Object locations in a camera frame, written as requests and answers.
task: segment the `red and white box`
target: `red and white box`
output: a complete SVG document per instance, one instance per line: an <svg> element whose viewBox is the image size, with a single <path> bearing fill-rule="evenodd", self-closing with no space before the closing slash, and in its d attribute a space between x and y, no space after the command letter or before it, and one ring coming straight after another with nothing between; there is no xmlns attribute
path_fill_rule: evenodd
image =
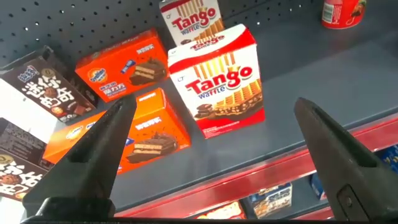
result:
<svg viewBox="0 0 398 224"><path fill-rule="evenodd" d="M168 0L159 7L177 46L224 30L217 0Z"/></svg>
<svg viewBox="0 0 398 224"><path fill-rule="evenodd" d="M256 46L240 24L169 50L170 77L205 138L265 120Z"/></svg>

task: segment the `white box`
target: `white box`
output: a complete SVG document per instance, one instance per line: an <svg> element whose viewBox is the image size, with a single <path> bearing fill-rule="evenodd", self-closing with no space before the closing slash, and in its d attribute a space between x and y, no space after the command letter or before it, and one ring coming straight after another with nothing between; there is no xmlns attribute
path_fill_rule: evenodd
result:
<svg viewBox="0 0 398 224"><path fill-rule="evenodd" d="M177 46L224 30L217 0L168 0L159 7Z"/></svg>

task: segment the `tango waffle box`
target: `tango waffle box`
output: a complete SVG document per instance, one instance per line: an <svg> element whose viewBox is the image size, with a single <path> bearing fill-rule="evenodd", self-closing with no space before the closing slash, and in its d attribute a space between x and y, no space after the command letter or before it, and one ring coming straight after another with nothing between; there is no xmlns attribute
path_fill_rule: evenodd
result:
<svg viewBox="0 0 398 224"><path fill-rule="evenodd" d="M169 70L206 138L265 120L256 41L244 25L169 50Z"/></svg>
<svg viewBox="0 0 398 224"><path fill-rule="evenodd" d="M159 7L177 46L224 30L217 0L168 0Z"/></svg>
<svg viewBox="0 0 398 224"><path fill-rule="evenodd" d="M109 102L167 78L167 55L150 29L81 59L76 72Z"/></svg>
<svg viewBox="0 0 398 224"><path fill-rule="evenodd" d="M47 46L0 68L0 78L62 122L95 109L98 101Z"/></svg>
<svg viewBox="0 0 398 224"><path fill-rule="evenodd" d="M21 201L53 166L45 143L0 118L0 196Z"/></svg>
<svg viewBox="0 0 398 224"><path fill-rule="evenodd" d="M43 158L57 163L105 112L52 135ZM190 146L190 138L162 89L137 97L137 110L118 174L136 169Z"/></svg>
<svg viewBox="0 0 398 224"><path fill-rule="evenodd" d="M262 189L257 194L250 195L249 201L258 218L271 215L280 209L292 205L293 188L291 183Z"/></svg>
<svg viewBox="0 0 398 224"><path fill-rule="evenodd" d="M246 215L239 202L232 202L195 216L194 219L246 219Z"/></svg>

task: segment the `grey metal shelf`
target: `grey metal shelf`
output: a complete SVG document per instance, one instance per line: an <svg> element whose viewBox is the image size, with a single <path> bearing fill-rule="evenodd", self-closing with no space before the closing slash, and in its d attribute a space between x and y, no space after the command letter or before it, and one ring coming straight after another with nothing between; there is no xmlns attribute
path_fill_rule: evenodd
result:
<svg viewBox="0 0 398 224"><path fill-rule="evenodd" d="M300 96L319 104L346 128L398 112L394 97L398 94L398 55L388 47L395 46L398 38L392 11L397 6L398 2L373 2L364 21L348 30L323 28L319 12L267 28L256 25L266 17L249 17L245 24L258 43L267 120L205 141L187 111L180 110L192 148L119 175L111 196L118 210L302 146L303 137L292 112ZM160 86L173 105L183 108L170 80Z"/></svg>
<svg viewBox="0 0 398 224"><path fill-rule="evenodd" d="M0 64L49 44L73 65L82 55L151 26L167 48L173 46L158 1L92 1L37 0L37 6L35 1L15 0L0 9ZM364 21L348 30L322 27L321 0L225 1L219 0L226 27L243 23L257 40L266 121L204 140L170 80L138 91L165 90L192 147L117 176L111 195L117 211L303 146L293 114L300 96L319 104L346 128L398 112L398 1L370 2ZM101 103L87 116L109 106ZM59 123L57 129L64 126Z"/></svg>

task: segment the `brown box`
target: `brown box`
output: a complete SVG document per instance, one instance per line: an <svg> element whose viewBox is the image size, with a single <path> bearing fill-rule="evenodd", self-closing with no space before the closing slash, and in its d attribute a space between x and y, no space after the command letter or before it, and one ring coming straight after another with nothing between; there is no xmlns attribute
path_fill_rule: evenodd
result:
<svg viewBox="0 0 398 224"><path fill-rule="evenodd" d="M42 159L46 144L0 118L0 195L22 200L53 164Z"/></svg>
<svg viewBox="0 0 398 224"><path fill-rule="evenodd" d="M0 68L0 77L60 121L95 109L98 96L44 46Z"/></svg>

